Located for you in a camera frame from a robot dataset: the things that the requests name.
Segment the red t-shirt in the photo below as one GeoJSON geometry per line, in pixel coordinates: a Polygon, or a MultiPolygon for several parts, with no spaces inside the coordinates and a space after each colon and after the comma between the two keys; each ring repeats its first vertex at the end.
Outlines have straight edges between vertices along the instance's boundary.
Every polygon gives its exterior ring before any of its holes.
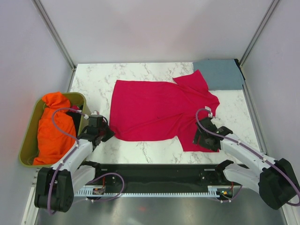
{"type": "Polygon", "coordinates": [[[198,109],[219,106],[200,71],[174,78],[174,82],[117,80],[113,89],[109,127],[128,142],[163,141],[178,137],[187,151],[209,152],[193,144],[196,121],[208,116],[198,109]]]}

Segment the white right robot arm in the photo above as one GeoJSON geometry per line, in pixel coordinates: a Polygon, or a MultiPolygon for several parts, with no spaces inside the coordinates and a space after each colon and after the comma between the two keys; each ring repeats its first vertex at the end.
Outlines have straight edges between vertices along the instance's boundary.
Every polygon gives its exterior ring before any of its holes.
{"type": "Polygon", "coordinates": [[[223,185],[230,181],[249,188],[275,210],[285,204],[300,205],[291,202],[300,195],[300,186],[289,161],[276,160],[254,150],[232,130],[218,125],[214,118],[206,117],[196,124],[194,144],[212,151],[222,150],[244,164],[240,166],[231,160],[220,163],[214,176],[217,183],[223,185]]]}

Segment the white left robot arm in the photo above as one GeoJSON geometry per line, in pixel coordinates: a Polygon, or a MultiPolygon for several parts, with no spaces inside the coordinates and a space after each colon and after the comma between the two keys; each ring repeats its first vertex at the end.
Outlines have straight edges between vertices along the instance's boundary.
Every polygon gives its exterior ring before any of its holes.
{"type": "Polygon", "coordinates": [[[35,207],[48,210],[50,214],[67,212],[76,192],[88,182],[99,184],[102,181],[103,173],[96,169],[96,163],[85,160],[101,142],[112,138],[114,132],[102,115],[91,115],[88,121],[71,149],[51,167],[38,171],[35,207]]]}

